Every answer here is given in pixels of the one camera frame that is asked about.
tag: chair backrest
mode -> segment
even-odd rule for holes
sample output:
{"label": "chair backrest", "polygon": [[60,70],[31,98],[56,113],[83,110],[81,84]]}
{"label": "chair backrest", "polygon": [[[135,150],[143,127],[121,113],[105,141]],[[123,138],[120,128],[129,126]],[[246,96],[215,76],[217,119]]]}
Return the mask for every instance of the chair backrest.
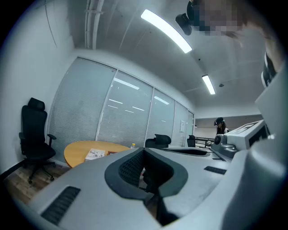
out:
{"label": "chair backrest", "polygon": [[195,147],[195,136],[189,135],[189,139],[187,139],[188,147]]}
{"label": "chair backrest", "polygon": [[164,149],[168,148],[171,143],[171,138],[167,135],[155,134],[154,139],[147,139],[145,141],[146,148]]}
{"label": "chair backrest", "polygon": [[27,106],[22,107],[22,132],[26,142],[44,142],[44,128],[47,113],[42,101],[31,98]]}

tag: woman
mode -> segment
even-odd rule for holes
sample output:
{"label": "woman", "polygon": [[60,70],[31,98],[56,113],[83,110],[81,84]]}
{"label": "woman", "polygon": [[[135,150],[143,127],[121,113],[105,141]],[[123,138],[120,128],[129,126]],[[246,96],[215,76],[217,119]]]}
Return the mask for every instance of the woman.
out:
{"label": "woman", "polygon": [[214,125],[217,125],[217,134],[225,134],[229,132],[229,129],[226,127],[223,117],[218,117],[216,121],[214,121]]}
{"label": "woman", "polygon": [[261,75],[266,88],[281,70],[285,60],[284,49],[268,23],[243,0],[190,0],[187,15],[176,17],[184,33],[191,34],[191,26],[209,35],[226,35],[238,39],[238,31],[251,28],[259,31],[264,40],[265,65]]}

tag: black office chair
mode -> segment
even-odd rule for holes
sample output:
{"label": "black office chair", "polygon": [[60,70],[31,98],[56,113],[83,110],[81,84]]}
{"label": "black office chair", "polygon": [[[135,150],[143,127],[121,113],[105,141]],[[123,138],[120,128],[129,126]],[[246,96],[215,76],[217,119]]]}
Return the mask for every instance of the black office chair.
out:
{"label": "black office chair", "polygon": [[154,139],[147,139],[145,141],[146,148],[154,149],[164,149],[168,148],[168,145],[171,144],[171,138],[167,135],[155,134]]}
{"label": "black office chair", "polygon": [[44,109],[44,102],[34,98],[30,99],[28,106],[22,107],[22,133],[19,133],[19,137],[22,154],[26,156],[23,166],[26,167],[27,164],[34,165],[33,172],[28,179],[29,184],[32,183],[33,175],[39,168],[50,176],[51,181],[54,180],[54,177],[44,168],[44,165],[49,164],[56,167],[54,162],[47,162],[55,155],[51,143],[52,140],[56,140],[56,137],[48,134],[50,137],[49,145],[45,143],[44,128],[47,113]]}
{"label": "black office chair", "polygon": [[195,136],[189,135],[187,139],[188,147],[195,147]]}

